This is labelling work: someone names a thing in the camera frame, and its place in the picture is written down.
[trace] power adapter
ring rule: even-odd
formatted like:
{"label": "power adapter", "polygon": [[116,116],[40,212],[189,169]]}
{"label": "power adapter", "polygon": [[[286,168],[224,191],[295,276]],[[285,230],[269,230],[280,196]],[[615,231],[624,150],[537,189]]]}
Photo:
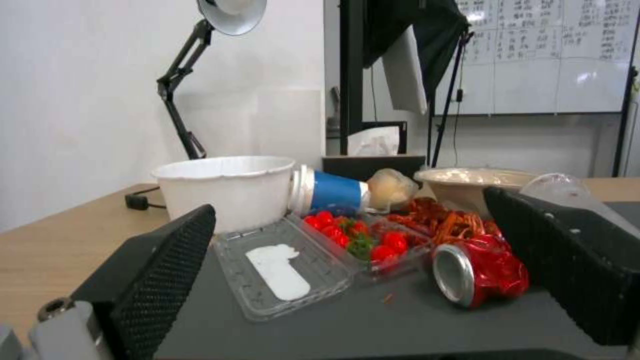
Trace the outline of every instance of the power adapter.
{"label": "power adapter", "polygon": [[144,195],[141,195],[144,193],[156,191],[158,189],[160,189],[160,187],[156,186],[155,188],[124,195],[124,202],[125,204],[127,204],[127,208],[133,209],[133,210],[145,211],[148,208],[166,209],[166,206],[164,205],[150,204],[147,197]]}

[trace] white paper bowl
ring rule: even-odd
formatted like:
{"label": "white paper bowl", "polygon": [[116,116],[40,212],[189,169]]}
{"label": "white paper bowl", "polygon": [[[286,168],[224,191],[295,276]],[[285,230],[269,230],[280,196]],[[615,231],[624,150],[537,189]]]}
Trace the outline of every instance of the white paper bowl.
{"label": "white paper bowl", "polygon": [[216,210],[216,234],[271,224],[283,217],[295,161],[234,156],[172,163],[155,169],[173,220],[202,204]]}
{"label": "white paper bowl", "polygon": [[418,171],[416,181],[429,186],[436,200],[453,210],[474,211],[483,219],[491,218],[483,189],[498,186],[515,192],[534,179],[534,174],[494,168],[433,168]]}

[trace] lamp shade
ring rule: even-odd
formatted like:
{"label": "lamp shade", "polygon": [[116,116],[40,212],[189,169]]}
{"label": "lamp shade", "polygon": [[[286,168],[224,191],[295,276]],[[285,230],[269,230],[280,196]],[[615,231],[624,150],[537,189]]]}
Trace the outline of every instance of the lamp shade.
{"label": "lamp shade", "polygon": [[260,22],[267,0],[198,0],[198,7],[216,30],[242,35]]}

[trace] black cloth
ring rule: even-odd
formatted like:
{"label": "black cloth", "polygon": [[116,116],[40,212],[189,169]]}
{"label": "black cloth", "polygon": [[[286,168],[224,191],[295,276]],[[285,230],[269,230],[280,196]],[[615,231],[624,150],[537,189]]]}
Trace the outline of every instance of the black cloth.
{"label": "black cloth", "polygon": [[460,35],[469,27],[454,0],[367,0],[364,15],[365,68],[413,25],[427,97],[435,92]]}

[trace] whiteboard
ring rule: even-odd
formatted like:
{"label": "whiteboard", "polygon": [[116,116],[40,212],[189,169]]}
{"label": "whiteboard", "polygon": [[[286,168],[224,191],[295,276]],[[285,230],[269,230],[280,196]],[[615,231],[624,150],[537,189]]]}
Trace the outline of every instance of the whiteboard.
{"label": "whiteboard", "polygon": [[[640,0],[456,0],[475,31],[460,113],[619,112]],[[455,56],[436,91],[441,114]],[[449,113],[456,113],[452,101]]]}

